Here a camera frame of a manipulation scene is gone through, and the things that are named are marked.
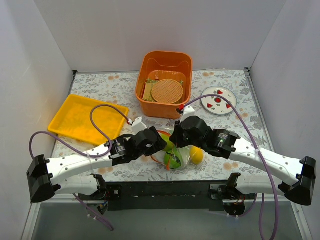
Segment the clear zip top bag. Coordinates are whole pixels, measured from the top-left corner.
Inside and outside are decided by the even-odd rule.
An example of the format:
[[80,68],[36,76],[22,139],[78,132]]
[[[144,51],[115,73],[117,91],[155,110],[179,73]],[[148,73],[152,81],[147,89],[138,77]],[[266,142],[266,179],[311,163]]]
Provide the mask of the clear zip top bag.
[[178,148],[170,141],[173,130],[158,130],[158,133],[167,145],[164,150],[150,157],[154,162],[164,166],[167,171],[184,168],[189,164],[198,166],[203,162],[202,149],[195,146]]

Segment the green fake melon black stripes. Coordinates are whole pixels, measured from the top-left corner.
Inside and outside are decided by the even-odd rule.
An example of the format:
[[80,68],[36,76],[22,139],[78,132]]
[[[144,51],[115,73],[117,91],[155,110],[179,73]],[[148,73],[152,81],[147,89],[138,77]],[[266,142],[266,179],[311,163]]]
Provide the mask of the green fake melon black stripes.
[[182,155],[178,150],[173,149],[165,153],[163,163],[169,169],[178,169],[182,166]]

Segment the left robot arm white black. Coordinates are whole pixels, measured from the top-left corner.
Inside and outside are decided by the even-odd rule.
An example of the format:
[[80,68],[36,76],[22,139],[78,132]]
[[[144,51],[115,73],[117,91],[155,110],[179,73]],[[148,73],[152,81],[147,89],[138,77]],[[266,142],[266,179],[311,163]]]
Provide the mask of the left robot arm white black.
[[[108,140],[86,152],[45,158],[43,154],[32,156],[26,172],[30,201],[41,203],[58,194],[82,194],[101,200],[106,196],[107,186],[95,169],[128,164],[141,156],[151,156],[165,149],[167,142],[155,127],[135,135],[123,134]],[[92,172],[88,177],[82,174]]]

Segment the green fake pear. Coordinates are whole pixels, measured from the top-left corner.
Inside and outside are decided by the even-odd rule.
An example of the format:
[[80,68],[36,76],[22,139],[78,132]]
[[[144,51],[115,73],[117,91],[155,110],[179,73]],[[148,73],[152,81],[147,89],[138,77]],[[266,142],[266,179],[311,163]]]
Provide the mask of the green fake pear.
[[173,150],[174,145],[173,143],[170,141],[170,137],[167,134],[164,133],[160,133],[160,136],[162,137],[162,139],[166,142],[166,146],[163,149],[163,151],[165,152],[170,152]]

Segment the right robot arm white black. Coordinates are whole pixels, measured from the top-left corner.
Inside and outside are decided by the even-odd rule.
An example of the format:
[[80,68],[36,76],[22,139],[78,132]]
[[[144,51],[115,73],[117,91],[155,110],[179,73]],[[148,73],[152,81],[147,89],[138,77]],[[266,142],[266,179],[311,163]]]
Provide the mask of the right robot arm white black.
[[276,193],[302,206],[312,204],[317,178],[316,160],[312,157],[290,158],[256,149],[238,134],[212,129],[197,116],[176,121],[169,140],[178,148],[194,146],[213,157],[245,163],[267,173],[266,180],[239,176],[228,184],[226,192],[232,199],[251,193]]

